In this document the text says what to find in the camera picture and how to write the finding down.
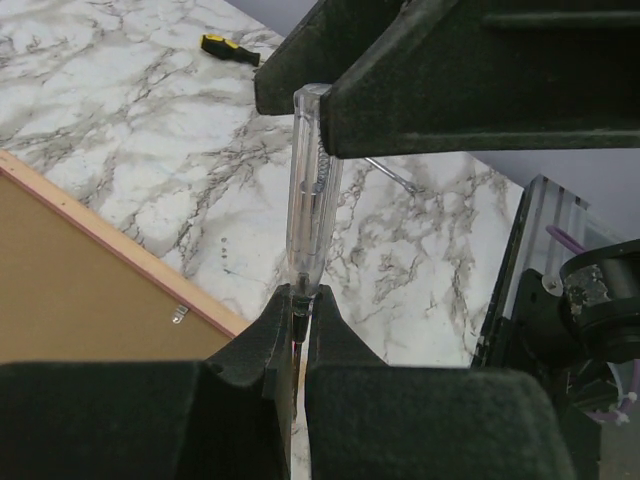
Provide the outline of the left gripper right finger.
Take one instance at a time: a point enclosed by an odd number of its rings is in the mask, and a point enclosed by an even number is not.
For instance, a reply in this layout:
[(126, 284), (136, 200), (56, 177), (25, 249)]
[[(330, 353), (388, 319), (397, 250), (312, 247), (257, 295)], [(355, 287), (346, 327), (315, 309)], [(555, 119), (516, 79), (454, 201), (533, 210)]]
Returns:
[(390, 366), (343, 320), (332, 290), (314, 302), (305, 378), (315, 479), (572, 479), (538, 382), (495, 368)]

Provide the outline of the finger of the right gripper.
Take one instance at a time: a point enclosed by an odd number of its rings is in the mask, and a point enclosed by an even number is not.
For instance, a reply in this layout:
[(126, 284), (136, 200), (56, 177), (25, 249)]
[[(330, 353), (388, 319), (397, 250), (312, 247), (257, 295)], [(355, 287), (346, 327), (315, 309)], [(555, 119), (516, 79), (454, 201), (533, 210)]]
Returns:
[(409, 1), (318, 1), (260, 67), (255, 105), (262, 115), (293, 111), (307, 84), (334, 84), (410, 6)]
[(322, 100), (340, 158), (635, 148), (635, 1), (414, 1)]

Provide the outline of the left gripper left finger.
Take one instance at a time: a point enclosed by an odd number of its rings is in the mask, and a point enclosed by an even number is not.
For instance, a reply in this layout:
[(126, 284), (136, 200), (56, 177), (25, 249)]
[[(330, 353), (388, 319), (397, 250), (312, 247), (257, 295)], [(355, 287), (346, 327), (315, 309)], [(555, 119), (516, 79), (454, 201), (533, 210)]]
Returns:
[(1, 369), (5, 479), (287, 479), (290, 289), (205, 360)]

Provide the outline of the clear tester screwdriver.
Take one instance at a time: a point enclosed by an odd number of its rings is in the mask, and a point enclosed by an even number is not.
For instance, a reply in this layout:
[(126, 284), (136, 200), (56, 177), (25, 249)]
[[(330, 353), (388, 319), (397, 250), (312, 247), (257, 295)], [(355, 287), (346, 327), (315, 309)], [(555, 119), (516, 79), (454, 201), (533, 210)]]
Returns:
[(316, 296), (331, 246), (343, 162), (321, 139), (321, 99), (329, 84), (308, 84), (294, 93), (286, 252), (291, 285), (292, 340), (304, 343), (310, 304)]

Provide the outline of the pink picture frame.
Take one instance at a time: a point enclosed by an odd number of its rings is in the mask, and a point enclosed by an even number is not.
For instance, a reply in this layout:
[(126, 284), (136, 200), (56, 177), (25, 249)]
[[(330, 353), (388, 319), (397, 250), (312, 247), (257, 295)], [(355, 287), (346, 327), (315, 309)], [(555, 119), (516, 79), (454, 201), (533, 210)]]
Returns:
[(2, 152), (2, 362), (203, 359), (248, 325)]

